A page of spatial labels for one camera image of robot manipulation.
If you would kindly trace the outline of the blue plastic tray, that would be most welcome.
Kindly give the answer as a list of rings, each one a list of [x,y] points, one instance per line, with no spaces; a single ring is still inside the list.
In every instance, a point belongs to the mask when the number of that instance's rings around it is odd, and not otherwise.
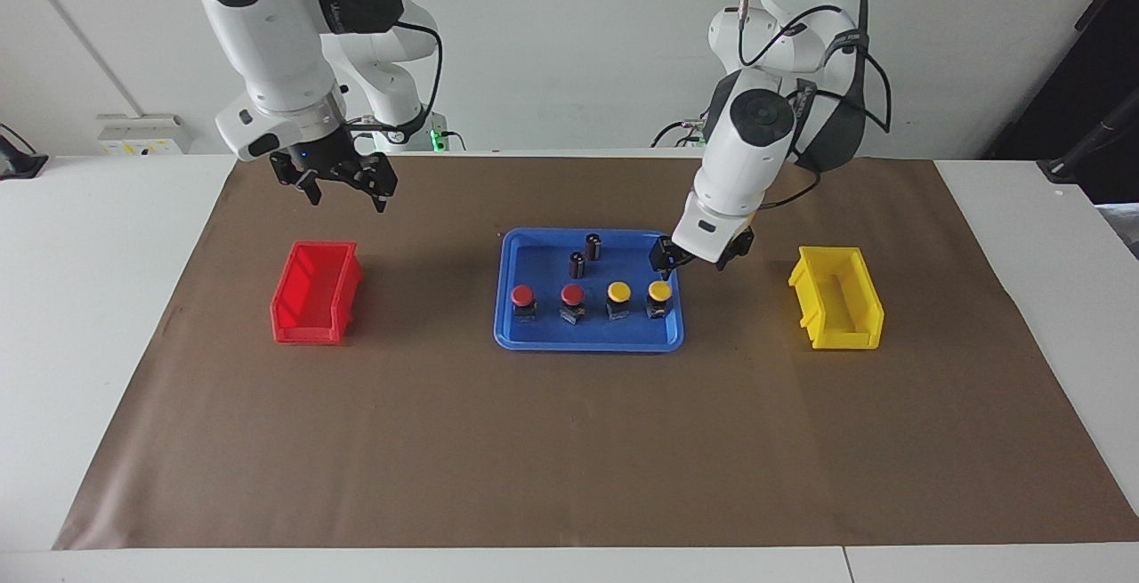
[[[601,235],[601,258],[585,260],[583,279],[570,278],[570,254],[585,252],[585,235]],[[667,284],[673,299],[667,317],[650,319],[644,310],[647,287],[659,280],[650,251],[659,231],[623,229],[536,229],[521,227],[503,236],[495,294],[495,340],[502,348],[533,352],[667,353],[686,340],[680,276]],[[577,325],[559,315],[565,284],[585,290],[585,318]],[[632,290],[630,314],[609,320],[606,288],[623,281]],[[536,294],[536,319],[513,319],[509,294],[526,284]]]

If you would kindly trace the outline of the red plastic bin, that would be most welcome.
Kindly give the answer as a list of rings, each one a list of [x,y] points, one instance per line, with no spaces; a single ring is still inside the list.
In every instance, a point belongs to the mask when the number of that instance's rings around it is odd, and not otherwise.
[[[352,322],[362,280],[357,243],[293,243],[270,302],[273,340],[295,346],[339,346]]]

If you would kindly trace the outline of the yellow plastic bin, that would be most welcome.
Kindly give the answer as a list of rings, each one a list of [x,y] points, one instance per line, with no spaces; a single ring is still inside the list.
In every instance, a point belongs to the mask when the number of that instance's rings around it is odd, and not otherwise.
[[[858,247],[798,247],[788,285],[812,348],[878,348],[885,311]]]

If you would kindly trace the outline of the brown paper table mat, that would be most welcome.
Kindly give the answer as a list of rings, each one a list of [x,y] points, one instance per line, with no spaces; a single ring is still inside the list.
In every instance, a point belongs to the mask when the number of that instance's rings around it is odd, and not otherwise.
[[[680,271],[677,352],[509,352],[521,225],[666,231],[694,161],[399,158],[385,214],[233,166],[57,549],[1139,541],[929,161],[859,158]],[[354,241],[339,346],[277,344],[293,243]],[[812,348],[798,247],[858,247],[878,348]]]

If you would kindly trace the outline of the black device at table edge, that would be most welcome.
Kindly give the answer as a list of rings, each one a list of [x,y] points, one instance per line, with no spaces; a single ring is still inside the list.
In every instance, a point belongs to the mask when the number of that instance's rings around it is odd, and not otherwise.
[[[36,178],[49,158],[44,153],[36,151],[16,130],[0,122],[0,181]]]

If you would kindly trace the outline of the black stand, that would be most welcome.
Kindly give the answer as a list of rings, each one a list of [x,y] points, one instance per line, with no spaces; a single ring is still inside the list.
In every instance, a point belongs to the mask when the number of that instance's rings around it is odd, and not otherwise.
[[[1097,205],[1139,203],[1139,85],[1060,157],[1039,158],[1036,167]]]

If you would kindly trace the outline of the white wall power strip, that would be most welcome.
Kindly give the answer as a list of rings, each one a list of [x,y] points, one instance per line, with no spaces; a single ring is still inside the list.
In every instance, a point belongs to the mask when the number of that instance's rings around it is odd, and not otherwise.
[[[150,157],[183,156],[192,146],[192,138],[175,114],[98,114],[101,132],[97,142],[106,156]]]

